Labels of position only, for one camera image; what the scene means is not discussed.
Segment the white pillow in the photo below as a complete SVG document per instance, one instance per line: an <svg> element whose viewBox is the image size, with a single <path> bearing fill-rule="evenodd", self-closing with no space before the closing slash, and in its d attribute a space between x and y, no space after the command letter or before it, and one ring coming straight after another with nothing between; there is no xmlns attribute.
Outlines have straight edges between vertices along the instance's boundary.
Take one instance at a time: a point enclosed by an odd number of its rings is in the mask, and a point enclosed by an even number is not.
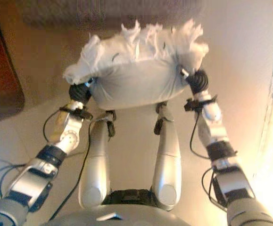
<svg viewBox="0 0 273 226"><path fill-rule="evenodd" d="M208 52L205 43L195 42L201 26L193 20L179 29L148 24L126 29L114 37L91 37L79 61L69 66L64 77L70 84L94 78L91 94L104 110L122 109L166 101L183 91L187 83L177 66L198 70Z"/></svg>

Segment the robot leg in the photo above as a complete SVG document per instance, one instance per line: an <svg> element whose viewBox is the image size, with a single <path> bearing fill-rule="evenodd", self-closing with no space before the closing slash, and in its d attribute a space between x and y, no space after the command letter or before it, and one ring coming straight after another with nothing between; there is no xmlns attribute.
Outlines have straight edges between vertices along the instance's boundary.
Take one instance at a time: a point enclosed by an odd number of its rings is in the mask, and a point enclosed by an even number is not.
<svg viewBox="0 0 273 226"><path fill-rule="evenodd" d="M160 135L152 193L155 204L172 210L178 203L182 185L181 155L174 119L165 103L157 106L154 133Z"/></svg>
<svg viewBox="0 0 273 226"><path fill-rule="evenodd" d="M79 184L79 203L83 208L100 205L110 194L107 145L112 136L115 114L107 112L95 122L90 149Z"/></svg>

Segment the beige floor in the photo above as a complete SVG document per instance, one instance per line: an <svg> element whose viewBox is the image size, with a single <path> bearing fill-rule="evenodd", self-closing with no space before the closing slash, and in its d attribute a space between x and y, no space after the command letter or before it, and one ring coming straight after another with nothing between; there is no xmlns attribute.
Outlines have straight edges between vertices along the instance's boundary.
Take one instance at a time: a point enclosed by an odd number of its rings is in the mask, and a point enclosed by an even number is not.
<svg viewBox="0 0 273 226"><path fill-rule="evenodd" d="M0 1L0 24L25 93L26 107L19 115L0 122L0 158L21 163L34 157L45 145L43 122L68 101L68 84L61 75L78 59L88 31L31 28L20 21L13 2ZM210 91L218 94L232 145L251 177L273 69L273 0L206 1L198 21L204 28L202 39L210 46L203 62L210 76ZM112 31L99 33L106 37ZM194 119L191 113L183 111L183 105L190 96L186 89L169 102L182 151L182 196L172 213L193 226L224 226L224 213L209 203L200 185L209 162L189 152ZM90 103L90 111L94 115L99 113L94 102ZM121 110L117 114L116 136L109 146L112 188L149 188L158 147L158 137L153 134L157 117L154 106ZM52 125L53 121L47 125L48 133ZM85 149L86 130L87 124L76 152ZM194 148L204 153L197 137ZM43 208L28 216L26 226L39 225L52 215L74 185L81 162L81 156L64 162ZM79 209L75 193L60 215Z"/></svg>

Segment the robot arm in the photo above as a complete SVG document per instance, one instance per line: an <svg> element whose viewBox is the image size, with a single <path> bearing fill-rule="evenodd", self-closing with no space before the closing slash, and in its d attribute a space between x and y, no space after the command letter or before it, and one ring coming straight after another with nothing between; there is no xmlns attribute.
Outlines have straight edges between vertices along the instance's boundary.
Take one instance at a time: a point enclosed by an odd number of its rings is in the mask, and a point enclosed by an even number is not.
<svg viewBox="0 0 273 226"><path fill-rule="evenodd" d="M182 69L181 74L190 84L194 95L194 100L187 100L185 110L195 111L199 116L199 138L211 160L214 174L212 185L217 202L227 208L228 226L273 226L272 217L255 199L229 142L216 97L212 98L207 91L206 73L199 70L189 75Z"/></svg>
<svg viewBox="0 0 273 226"><path fill-rule="evenodd" d="M27 213L39 210L45 202L60 165L79 144L83 120L92 119L85 107L91 97L91 83L92 79L70 87L71 101L60 108L50 141L27 163L0 200L1 225L22 225Z"/></svg>

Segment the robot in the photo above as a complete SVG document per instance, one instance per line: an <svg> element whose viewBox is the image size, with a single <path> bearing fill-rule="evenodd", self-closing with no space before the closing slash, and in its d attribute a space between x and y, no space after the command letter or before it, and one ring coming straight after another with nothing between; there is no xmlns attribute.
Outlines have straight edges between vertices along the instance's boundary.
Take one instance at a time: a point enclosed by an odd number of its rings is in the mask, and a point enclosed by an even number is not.
<svg viewBox="0 0 273 226"><path fill-rule="evenodd" d="M135 38L133 33L128 34L130 41ZM153 37L156 45L158 37ZM213 176L209 191L206 191L210 200L227 210L229 226L273 226L273 218L256 200L237 153L230 144L216 97L208 92L206 72L181 65L177 72L176 76L189 84L193 93L193 98L187 100L184 109L194 111L200 141L211 160ZM116 113L107 110L93 120L87 111L86 106L92 96L91 86L96 79L93 76L70 86L71 101L60 108L50 141L25 165L0 199L0 226L21 226L29 212L41 208L60 165L79 144L83 121L94 123L91 133L89 126L89 148L79 175L79 185L76 185L79 186L79 203L85 210L54 219L68 196L44 226L188 225L169 212L180 199L182 168L174 118L164 101L156 107L158 117L154 133L160 136L160 141L151 188L111 191L107 150L108 139L115 134L113 122ZM211 186L216 200L210 196Z"/></svg>

